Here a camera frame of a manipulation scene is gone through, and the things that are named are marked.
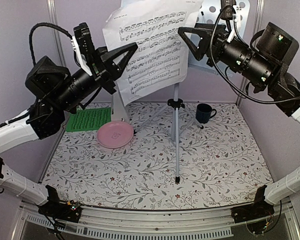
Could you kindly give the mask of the light blue music stand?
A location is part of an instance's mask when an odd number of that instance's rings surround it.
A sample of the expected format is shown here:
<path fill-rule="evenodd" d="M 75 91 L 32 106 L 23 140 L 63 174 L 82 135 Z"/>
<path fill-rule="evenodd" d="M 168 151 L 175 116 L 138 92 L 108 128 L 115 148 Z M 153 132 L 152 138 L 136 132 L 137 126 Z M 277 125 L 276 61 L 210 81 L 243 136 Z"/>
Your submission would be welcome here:
<path fill-rule="evenodd" d="M 220 7 L 221 9 L 221 0 L 208 0 L 206 3 L 203 3 L 199 14 L 201 15 L 198 19 L 205 19 L 204 17 L 204 13 L 207 13 L 208 11 L 210 11 L 210 9 L 208 8 L 208 3 L 211 4 L 211 8 L 212 7 Z M 237 5 L 239 5 L 241 7 L 241 11 L 242 8 L 245 7 L 245 0 L 240 0 L 239 3 L 236 3 Z M 249 11 L 248 10 L 244 10 L 243 13 L 241 13 L 240 11 L 240 15 L 241 15 L 241 23 L 242 23 L 242 16 L 248 16 Z M 180 109 L 184 108 L 184 102 L 182 99 L 179 98 L 179 88 L 180 88 L 180 84 L 176 83 L 173 85 L 174 89 L 174 94 L 173 94 L 173 98 L 169 99 L 167 101 L 167 105 L 162 107 L 158 112 L 156 112 L 154 115 L 152 115 L 151 117 L 149 117 L 146 121 L 144 121 L 144 123 L 142 123 L 140 126 L 138 126 L 136 129 L 134 129 L 134 134 L 136 134 L 137 132 L 139 132 L 143 127 L 146 126 L 146 124 L 151 123 L 154 121 L 154 119 L 160 115 L 167 107 L 171 107 L 173 108 L 172 111 L 172 125 L 171 125 L 171 133 L 170 133 L 170 139 L 171 142 L 175 145 L 175 154 L 176 154 L 176 167 L 175 167 L 175 183 L 179 184 L 180 183 L 180 146 L 179 146 L 179 142 L 180 142 L 180 134 L 182 133 L 179 129 L 180 124 L 179 124 L 179 113 L 180 113 Z"/>

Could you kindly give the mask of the white sheet music page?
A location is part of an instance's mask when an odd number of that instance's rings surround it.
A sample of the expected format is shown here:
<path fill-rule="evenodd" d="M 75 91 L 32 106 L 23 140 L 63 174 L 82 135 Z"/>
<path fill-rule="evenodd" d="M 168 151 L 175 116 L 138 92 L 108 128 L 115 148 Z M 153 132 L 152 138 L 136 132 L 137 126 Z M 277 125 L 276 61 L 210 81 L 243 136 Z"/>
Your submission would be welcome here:
<path fill-rule="evenodd" d="M 117 80 L 124 105 L 186 78 L 189 49 L 178 29 L 195 26 L 202 3 L 138 0 L 111 13 L 102 30 L 108 50 L 138 46 Z"/>

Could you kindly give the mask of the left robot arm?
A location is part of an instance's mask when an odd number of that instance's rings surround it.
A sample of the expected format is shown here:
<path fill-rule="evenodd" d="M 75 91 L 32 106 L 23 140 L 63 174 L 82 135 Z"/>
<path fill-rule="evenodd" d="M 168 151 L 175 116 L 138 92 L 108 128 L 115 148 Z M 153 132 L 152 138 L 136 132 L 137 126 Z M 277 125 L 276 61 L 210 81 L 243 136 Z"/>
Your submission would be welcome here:
<path fill-rule="evenodd" d="M 82 49 L 86 66 L 74 74 L 47 56 L 33 66 L 25 85 L 36 97 L 34 104 L 0 124 L 0 188 L 45 208 L 53 217 L 64 213 L 64 205 L 55 188 L 14 172 L 4 163 L 1 153 L 56 134 L 65 121 L 65 114 L 74 114 L 82 100 L 95 95 L 96 91 L 104 89 L 114 94 L 115 82 L 122 76 L 137 48 L 136 43 L 130 43 L 108 50 L 106 47 L 94 48 L 88 43 Z"/>

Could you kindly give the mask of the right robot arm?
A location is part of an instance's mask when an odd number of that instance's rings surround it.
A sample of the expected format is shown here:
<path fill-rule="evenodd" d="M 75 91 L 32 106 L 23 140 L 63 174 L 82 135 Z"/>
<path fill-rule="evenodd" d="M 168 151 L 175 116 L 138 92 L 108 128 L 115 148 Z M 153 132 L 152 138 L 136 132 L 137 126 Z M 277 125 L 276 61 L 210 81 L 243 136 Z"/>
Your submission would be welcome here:
<path fill-rule="evenodd" d="M 225 25 L 197 23 L 195 27 L 180 27 L 178 34 L 197 61 L 208 57 L 207 64 L 218 73 L 217 62 L 224 63 L 254 86 L 254 93 L 267 90 L 272 101 L 288 117 L 300 124 L 300 83 L 288 73 L 299 43 L 273 23 L 257 32 L 247 45 L 226 31 Z"/>

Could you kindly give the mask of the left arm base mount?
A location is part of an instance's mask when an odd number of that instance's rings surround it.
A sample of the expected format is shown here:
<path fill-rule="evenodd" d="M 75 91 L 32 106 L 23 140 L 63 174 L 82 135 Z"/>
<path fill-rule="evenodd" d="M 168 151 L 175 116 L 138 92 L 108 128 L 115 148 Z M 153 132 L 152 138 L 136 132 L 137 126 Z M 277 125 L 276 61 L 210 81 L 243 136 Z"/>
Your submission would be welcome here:
<path fill-rule="evenodd" d="M 54 220 L 64 220 L 78 223 L 81 217 L 82 208 L 79 201 L 61 201 L 58 192 L 52 186 L 46 185 L 47 203 L 38 206 L 38 213 L 51 217 Z"/>

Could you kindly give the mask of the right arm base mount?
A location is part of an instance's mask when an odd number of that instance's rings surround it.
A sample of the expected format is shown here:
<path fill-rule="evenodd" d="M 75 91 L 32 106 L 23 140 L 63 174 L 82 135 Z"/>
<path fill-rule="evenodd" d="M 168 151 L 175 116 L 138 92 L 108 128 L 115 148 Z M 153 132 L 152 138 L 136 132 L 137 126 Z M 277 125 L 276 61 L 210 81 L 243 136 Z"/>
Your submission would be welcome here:
<path fill-rule="evenodd" d="M 274 205 L 265 201 L 266 185 L 259 187 L 251 204 L 231 208 L 231 216 L 235 223 L 255 220 L 271 216 L 275 213 Z"/>

